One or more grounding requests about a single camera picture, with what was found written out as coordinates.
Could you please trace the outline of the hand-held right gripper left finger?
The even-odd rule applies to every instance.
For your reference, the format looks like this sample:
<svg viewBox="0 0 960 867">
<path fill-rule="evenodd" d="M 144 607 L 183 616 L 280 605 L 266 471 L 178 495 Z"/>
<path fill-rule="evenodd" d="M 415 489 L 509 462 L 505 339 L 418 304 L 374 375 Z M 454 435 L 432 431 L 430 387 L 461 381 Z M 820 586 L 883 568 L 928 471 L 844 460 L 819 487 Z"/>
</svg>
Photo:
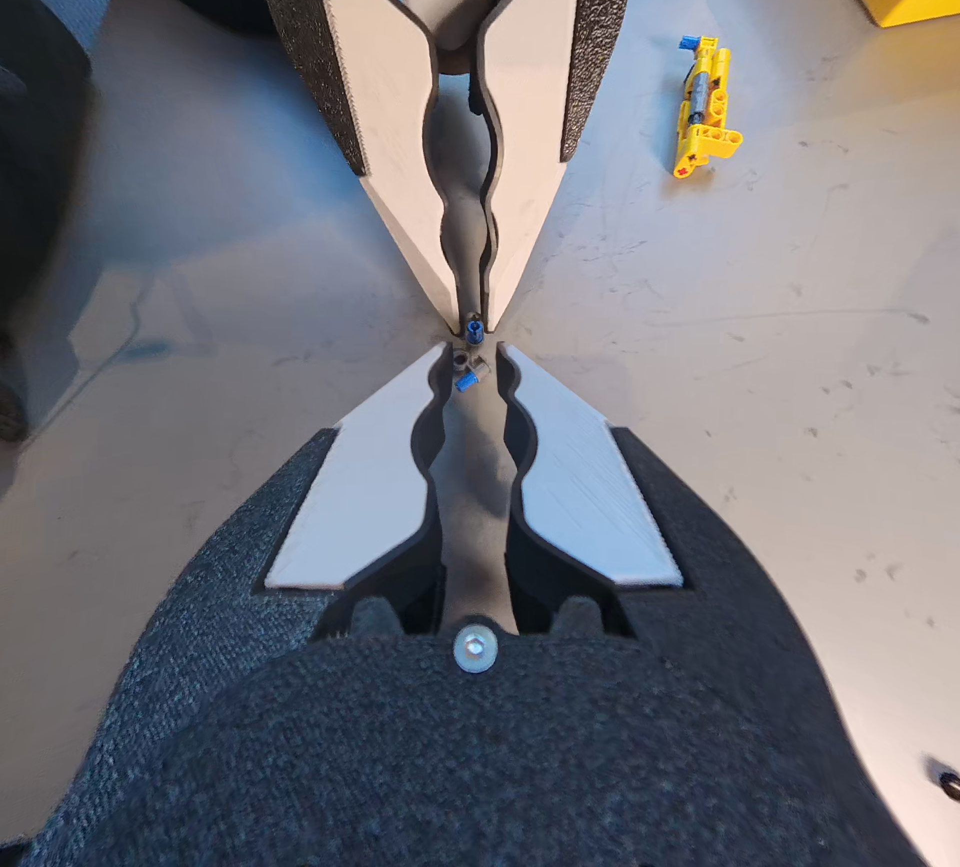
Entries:
<svg viewBox="0 0 960 867">
<path fill-rule="evenodd" d="M 449 398 L 440 343 L 337 423 L 265 574 L 267 591 L 336 594 L 318 633 L 346 632 L 365 597 L 386 598 L 408 634 L 439 629 L 447 571 L 429 469 Z"/>
</svg>

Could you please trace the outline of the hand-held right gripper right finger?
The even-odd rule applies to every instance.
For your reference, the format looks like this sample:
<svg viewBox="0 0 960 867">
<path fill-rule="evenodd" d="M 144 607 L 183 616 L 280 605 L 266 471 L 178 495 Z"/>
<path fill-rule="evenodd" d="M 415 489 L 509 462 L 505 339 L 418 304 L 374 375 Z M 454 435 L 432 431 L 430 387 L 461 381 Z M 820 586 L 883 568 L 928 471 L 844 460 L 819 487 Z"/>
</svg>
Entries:
<svg viewBox="0 0 960 867">
<path fill-rule="evenodd" d="M 513 345 L 497 345 L 496 375 L 516 469 L 505 567 L 519 633 L 548 633 L 574 597 L 597 606 L 602 631 L 633 633 L 621 596 L 685 581 L 614 428 Z"/>
</svg>

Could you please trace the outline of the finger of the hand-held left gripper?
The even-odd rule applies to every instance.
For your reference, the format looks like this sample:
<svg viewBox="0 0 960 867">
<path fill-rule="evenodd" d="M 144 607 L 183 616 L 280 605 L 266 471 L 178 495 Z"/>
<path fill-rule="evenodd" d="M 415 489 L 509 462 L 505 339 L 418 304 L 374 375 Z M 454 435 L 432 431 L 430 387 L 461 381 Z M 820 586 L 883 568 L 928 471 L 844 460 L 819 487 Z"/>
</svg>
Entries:
<svg viewBox="0 0 960 867">
<path fill-rule="evenodd" d="M 567 169 L 561 152 L 576 10 L 577 0 L 501 0 L 478 34 L 491 137 L 482 268 L 490 332 L 517 291 Z"/>
<path fill-rule="evenodd" d="M 323 0 L 362 153 L 361 186 L 451 332 L 461 316 L 442 244 L 445 198 L 427 161 L 438 64 L 424 24 L 398 0 Z"/>
</svg>

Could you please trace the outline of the grey desk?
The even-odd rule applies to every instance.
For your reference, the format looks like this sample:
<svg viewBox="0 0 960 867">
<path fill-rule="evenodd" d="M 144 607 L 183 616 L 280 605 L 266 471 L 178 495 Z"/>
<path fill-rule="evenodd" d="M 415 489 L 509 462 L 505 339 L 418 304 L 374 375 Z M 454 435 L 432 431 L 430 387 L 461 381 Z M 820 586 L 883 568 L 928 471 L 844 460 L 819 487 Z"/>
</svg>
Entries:
<svg viewBox="0 0 960 867">
<path fill-rule="evenodd" d="M 169 584 L 318 429 L 446 329 L 282 48 L 176 0 L 43 0 L 95 99 L 16 328 L 2 451 L 2 839 L 45 821 Z M 674 177 L 693 65 L 743 142 Z M 885 800 L 958 865 L 958 20 L 630 0 L 496 333 L 750 547 Z"/>
</svg>

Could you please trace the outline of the yellow toy piston assembly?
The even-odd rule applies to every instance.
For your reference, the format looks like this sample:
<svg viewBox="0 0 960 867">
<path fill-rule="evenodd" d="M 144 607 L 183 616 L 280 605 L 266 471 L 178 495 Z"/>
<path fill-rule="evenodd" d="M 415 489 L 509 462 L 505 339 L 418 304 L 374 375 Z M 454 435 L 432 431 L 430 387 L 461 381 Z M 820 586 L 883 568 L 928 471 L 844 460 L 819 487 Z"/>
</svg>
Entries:
<svg viewBox="0 0 960 867">
<path fill-rule="evenodd" d="M 684 35 L 678 48 L 693 55 L 678 111 L 673 171 L 675 178 L 685 179 L 712 158 L 731 158 L 743 135 L 727 127 L 731 51 L 705 35 Z"/>
</svg>

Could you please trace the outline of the person's black printed hoodie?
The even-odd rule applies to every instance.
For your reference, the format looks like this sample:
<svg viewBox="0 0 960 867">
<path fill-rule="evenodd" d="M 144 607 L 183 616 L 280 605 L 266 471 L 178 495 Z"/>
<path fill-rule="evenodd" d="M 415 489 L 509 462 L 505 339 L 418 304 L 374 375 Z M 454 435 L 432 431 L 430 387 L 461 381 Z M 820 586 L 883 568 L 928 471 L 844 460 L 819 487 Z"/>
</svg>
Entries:
<svg viewBox="0 0 960 867">
<path fill-rule="evenodd" d="M 90 59 L 42 0 L 1 0 L 2 363 L 54 246 L 90 104 Z"/>
</svg>

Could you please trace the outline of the black pin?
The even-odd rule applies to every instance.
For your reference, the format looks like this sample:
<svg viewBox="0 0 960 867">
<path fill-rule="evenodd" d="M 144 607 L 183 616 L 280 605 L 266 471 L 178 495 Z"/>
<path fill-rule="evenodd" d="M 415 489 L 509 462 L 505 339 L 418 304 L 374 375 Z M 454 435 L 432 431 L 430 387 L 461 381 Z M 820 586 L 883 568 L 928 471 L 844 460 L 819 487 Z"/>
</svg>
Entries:
<svg viewBox="0 0 960 867">
<path fill-rule="evenodd" d="M 923 768 L 932 784 L 935 784 L 947 798 L 959 803 L 960 777 L 957 768 L 927 754 L 923 759 Z"/>
</svg>

